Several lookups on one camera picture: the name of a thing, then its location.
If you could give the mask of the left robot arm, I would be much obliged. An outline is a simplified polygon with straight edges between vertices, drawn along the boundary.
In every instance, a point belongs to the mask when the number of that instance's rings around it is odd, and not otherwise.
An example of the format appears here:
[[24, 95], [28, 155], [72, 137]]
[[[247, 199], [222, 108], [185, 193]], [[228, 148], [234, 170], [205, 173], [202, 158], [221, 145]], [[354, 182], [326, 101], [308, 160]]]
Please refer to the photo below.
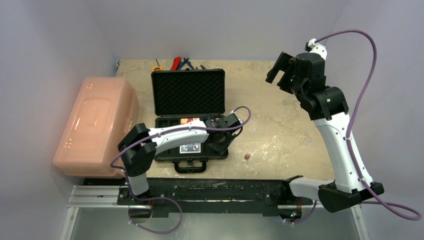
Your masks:
[[110, 166], [118, 168], [115, 162], [121, 159], [129, 188], [129, 197], [138, 205], [149, 199], [147, 171], [154, 158], [170, 149], [189, 144], [207, 143], [217, 152], [224, 152], [241, 129], [245, 121], [235, 112], [224, 117], [205, 115], [188, 123], [169, 127], [147, 128], [139, 123], [134, 126], [118, 144], [118, 154]]

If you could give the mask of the red Texas Hold'em card deck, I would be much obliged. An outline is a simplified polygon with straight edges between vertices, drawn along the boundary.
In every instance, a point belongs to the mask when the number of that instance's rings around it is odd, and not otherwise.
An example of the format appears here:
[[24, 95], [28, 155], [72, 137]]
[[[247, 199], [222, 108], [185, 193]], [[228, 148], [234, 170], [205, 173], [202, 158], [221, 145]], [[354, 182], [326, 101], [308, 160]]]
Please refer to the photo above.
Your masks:
[[180, 119], [180, 124], [187, 124], [187, 123], [191, 123], [193, 121], [199, 120], [199, 117], [187, 117], [187, 118], [181, 118]]

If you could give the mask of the black poker carrying case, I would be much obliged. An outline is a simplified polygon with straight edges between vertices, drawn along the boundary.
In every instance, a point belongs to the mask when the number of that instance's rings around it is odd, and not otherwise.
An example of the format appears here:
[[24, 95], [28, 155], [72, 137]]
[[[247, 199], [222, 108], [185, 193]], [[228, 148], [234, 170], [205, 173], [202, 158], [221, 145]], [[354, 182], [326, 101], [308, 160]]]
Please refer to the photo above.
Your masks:
[[[225, 71], [221, 68], [202, 70], [162, 70], [151, 73], [156, 128], [180, 124], [181, 118], [199, 118], [213, 114], [223, 116], [225, 107]], [[156, 162], [172, 162], [179, 174], [203, 173], [209, 160], [224, 160], [205, 143], [201, 153], [180, 154], [180, 147], [158, 154]]]

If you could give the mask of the blue playing card deck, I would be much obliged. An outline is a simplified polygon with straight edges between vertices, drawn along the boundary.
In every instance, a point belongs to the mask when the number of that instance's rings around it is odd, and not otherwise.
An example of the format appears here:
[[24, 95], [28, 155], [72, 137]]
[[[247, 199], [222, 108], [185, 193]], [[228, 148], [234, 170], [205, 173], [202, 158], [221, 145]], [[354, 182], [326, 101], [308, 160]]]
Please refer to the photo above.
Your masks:
[[180, 154], [197, 154], [201, 153], [201, 144], [200, 143], [189, 143], [184, 144], [179, 147]]

